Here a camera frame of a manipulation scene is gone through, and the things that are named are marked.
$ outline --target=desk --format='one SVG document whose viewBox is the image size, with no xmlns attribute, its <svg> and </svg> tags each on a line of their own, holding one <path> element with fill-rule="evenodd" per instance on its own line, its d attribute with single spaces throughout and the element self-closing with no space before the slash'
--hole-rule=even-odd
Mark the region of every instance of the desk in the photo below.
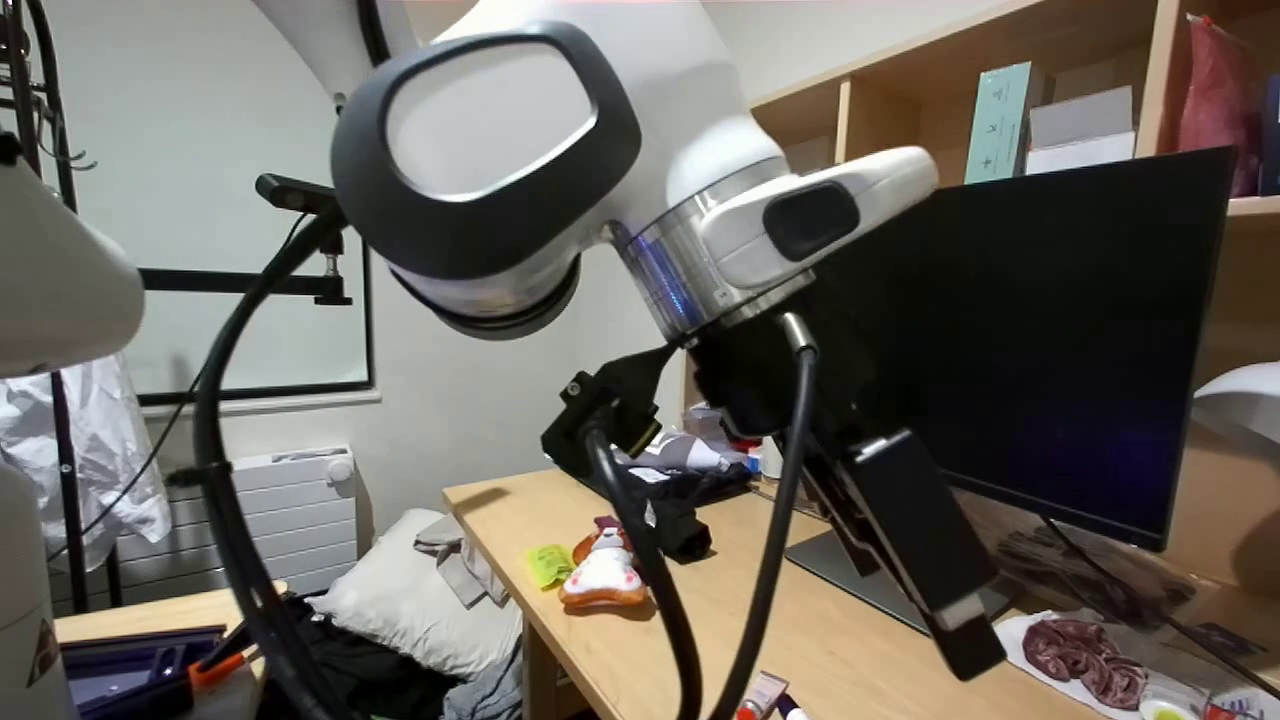
<svg viewBox="0 0 1280 720">
<path fill-rule="evenodd" d="M 76 639 L 100 639 L 100 635 L 131 635 L 131 631 L 170 631 L 170 630 L 195 630 L 195 625 L 240 625 L 240 606 L 234 592 L 192 592 L 192 596 L 173 596 L 173 602 L 153 602 L 153 606 L 126 606 L 126 609 L 105 609 L 105 613 L 79 613 L 79 617 L 61 617 L 57 639 L 76 643 Z"/>
<path fill-rule="evenodd" d="M 672 720 L 679 681 L 659 620 L 565 617 L 558 592 L 532 590 L 525 557 L 537 543 L 572 550 L 592 532 L 592 516 L 609 513 L 600 497 L 561 471 L 532 471 L 446 493 L 460 526 L 507 580 L 528 625 L 528 677 L 547 677 L 558 660 L 600 717 Z M 700 509 L 713 528 L 717 557 L 672 565 L 690 609 L 700 665 L 706 711 L 717 704 L 739 643 L 748 596 L 757 590 L 764 528 L 774 503 L 738 497 Z M 825 526 L 797 516 L 792 540 L 809 540 Z M 1088 717 L 1050 685 L 1035 685 L 1013 665 L 999 665 L 960 685 L 931 639 L 848 602 L 825 580 L 786 565 L 768 639 L 757 667 L 786 677 L 814 720 L 837 717 Z M 528 717 L 558 711 L 553 689 L 532 681 Z"/>
<path fill-rule="evenodd" d="M 227 590 L 220 592 L 192 592 L 153 606 L 126 606 L 105 613 L 79 613 L 53 620 L 61 643 L 76 639 L 105 639 L 105 635 L 138 635 L 138 631 L 173 631 L 173 630 L 199 630 L 224 625 L 227 631 L 240 625 L 240 606 Z M 253 660 L 253 677 L 227 677 L 220 689 L 206 692 L 187 720 L 227 720 L 227 717 L 255 717 L 266 660 Z"/>
</svg>

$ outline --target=monitor stand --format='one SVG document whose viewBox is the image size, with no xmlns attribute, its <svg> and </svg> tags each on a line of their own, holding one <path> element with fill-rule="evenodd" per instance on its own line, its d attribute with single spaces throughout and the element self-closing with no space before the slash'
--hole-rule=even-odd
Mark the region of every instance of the monitor stand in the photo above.
<svg viewBox="0 0 1280 720">
<path fill-rule="evenodd" d="M 806 571 L 837 584 L 840 592 L 881 609 L 886 617 L 915 630 L 919 635 L 929 635 L 919 609 L 904 596 L 904 590 L 891 580 L 891 571 L 886 571 L 869 552 L 860 552 L 860 560 L 854 560 L 837 532 L 792 543 L 788 560 L 801 565 Z M 988 617 L 999 617 L 1013 606 L 1013 596 L 999 590 L 985 590 L 980 602 L 985 602 Z"/>
</svg>

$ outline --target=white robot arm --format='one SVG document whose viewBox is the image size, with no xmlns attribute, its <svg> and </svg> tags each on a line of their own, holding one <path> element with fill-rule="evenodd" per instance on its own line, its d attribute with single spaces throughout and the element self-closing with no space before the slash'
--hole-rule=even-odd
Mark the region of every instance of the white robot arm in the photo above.
<svg viewBox="0 0 1280 720">
<path fill-rule="evenodd" d="M 424 50 L 394 31 L 400 53 L 360 89 L 360 4 L 262 4 L 345 95 L 342 208 L 473 337 L 547 326 L 578 256 L 614 242 L 664 337 L 690 342 L 937 188 L 919 150 L 792 176 L 695 0 L 479 0 Z"/>
<path fill-rule="evenodd" d="M 0 132 L 0 377 L 126 348 L 143 318 L 140 273 L 79 226 Z M 31 481 L 0 468 L 0 717 L 71 717 L 53 635 Z"/>
</svg>

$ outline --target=computer monitor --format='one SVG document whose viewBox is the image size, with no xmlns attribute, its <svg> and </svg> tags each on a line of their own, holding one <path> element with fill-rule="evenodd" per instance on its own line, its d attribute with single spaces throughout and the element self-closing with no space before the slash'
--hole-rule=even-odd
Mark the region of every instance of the computer monitor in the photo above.
<svg viewBox="0 0 1280 720">
<path fill-rule="evenodd" d="M 937 193 L 821 266 L 825 372 L 955 487 L 1166 550 L 1227 168 L 1189 152 Z"/>
</svg>

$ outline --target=wire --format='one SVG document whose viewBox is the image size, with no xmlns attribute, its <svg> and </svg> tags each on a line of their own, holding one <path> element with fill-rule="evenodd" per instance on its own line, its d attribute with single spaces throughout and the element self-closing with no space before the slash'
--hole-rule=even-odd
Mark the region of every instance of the wire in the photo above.
<svg viewBox="0 0 1280 720">
<path fill-rule="evenodd" d="M 816 344 L 814 344 L 809 330 L 801 326 L 801 318 L 786 312 L 782 320 L 786 320 L 786 334 L 788 334 L 797 364 L 801 364 L 797 370 L 797 410 L 792 410 L 786 471 L 782 471 L 782 487 L 774 499 L 774 522 L 768 522 L 768 540 L 764 540 L 764 557 L 761 557 L 761 576 L 757 576 L 746 639 L 738 643 L 734 667 L 723 677 L 723 692 L 713 711 L 717 720 L 734 717 L 739 697 L 748 692 L 748 681 L 751 681 L 764 631 L 768 631 L 774 592 L 776 592 L 776 576 L 786 565 L 786 543 L 788 543 L 792 509 L 797 509 L 797 493 L 801 493 L 801 458 L 806 458 L 814 396 L 816 396 Z"/>
<path fill-rule="evenodd" d="M 131 481 L 114 497 L 109 509 L 100 509 L 100 513 L 79 528 L 79 540 L 84 540 L 94 528 L 100 528 L 100 526 L 126 503 L 126 497 L 148 477 L 148 468 L 158 464 L 170 434 L 178 427 L 178 419 L 186 415 L 186 410 L 195 399 L 195 388 L 199 388 L 199 377 L 187 383 L 187 394 L 179 396 L 179 405 L 170 413 L 170 419 L 164 419 L 153 454 L 148 454 L 143 464 L 131 471 Z"/>
<path fill-rule="evenodd" d="M 314 211 L 300 211 L 300 216 L 288 226 L 284 243 L 296 242 L 296 234 L 303 228 L 307 216 L 314 216 Z M 89 532 L 98 532 L 98 528 L 126 503 L 126 497 L 148 477 L 148 468 L 158 464 L 170 434 L 178 427 L 178 419 L 186 415 L 186 410 L 195 399 L 195 388 L 199 388 L 206 372 L 208 372 L 208 364 L 195 372 L 195 382 L 187 383 L 187 394 L 179 396 L 179 405 L 170 413 L 170 419 L 164 419 L 153 454 L 148 454 L 143 464 L 131 471 L 131 481 L 114 497 L 109 509 L 100 509 L 100 513 L 79 528 L 79 540 L 84 540 Z"/>
<path fill-rule="evenodd" d="M 66 118 L 57 118 L 40 95 L 37 95 L 37 150 L 44 157 L 53 157 L 57 164 L 69 164 L 71 171 L 98 171 L 98 162 L 84 157 L 84 152 L 57 152 L 50 142 L 44 142 L 44 130 L 53 130 L 53 135 L 66 135 Z"/>
<path fill-rule="evenodd" d="M 605 438 L 600 426 L 587 426 L 584 447 L 587 447 L 587 462 L 592 462 L 600 487 L 609 493 L 615 522 L 624 526 L 624 532 L 636 550 L 636 571 L 650 580 L 657 613 L 664 620 L 664 631 L 668 631 L 668 643 L 678 658 L 678 677 L 679 677 L 679 720 L 695 720 L 695 711 L 706 709 L 706 671 L 700 671 L 694 625 L 686 617 L 678 580 L 672 580 L 659 550 L 654 543 L 654 532 L 645 526 L 640 503 L 622 485 L 622 468 L 614 462 L 614 439 Z"/>
<path fill-rule="evenodd" d="M 255 635 L 255 643 L 269 658 L 273 677 L 288 692 L 294 709 L 300 717 L 354 717 L 345 699 L 325 685 L 325 671 L 307 643 L 296 631 L 296 617 L 280 602 L 273 571 L 266 557 L 253 543 L 237 485 L 234 485 L 234 464 L 224 454 L 224 434 L 220 434 L 220 383 L 224 372 L 237 357 L 237 344 L 253 320 L 253 312 L 280 288 L 332 234 L 342 234 L 347 221 L 342 208 L 322 208 L 314 226 L 300 228 L 294 243 L 284 243 L 262 279 L 240 298 L 224 330 L 218 334 L 208 360 L 206 360 L 206 383 L 195 394 L 195 471 L 213 522 L 213 540 L 224 560 L 227 584 L 237 592 L 237 606 Z"/>
<path fill-rule="evenodd" d="M 1041 516 L 1041 526 L 1067 550 L 1076 552 L 1096 576 L 1103 576 L 1107 584 L 1118 584 L 1123 596 L 1132 596 L 1145 613 L 1152 613 L 1162 625 L 1178 630 L 1184 639 L 1193 639 L 1206 658 L 1221 660 L 1223 667 L 1232 667 L 1242 681 L 1258 685 L 1259 692 L 1280 699 L 1280 689 L 1270 685 L 1259 671 L 1244 667 L 1238 658 L 1206 643 L 1189 625 L 1179 625 L 1178 617 L 1169 617 L 1162 606 L 1147 606 L 1137 590 L 1128 590 L 1118 571 L 1107 571 L 1099 560 L 1093 560 L 1054 516 Z"/>
</svg>

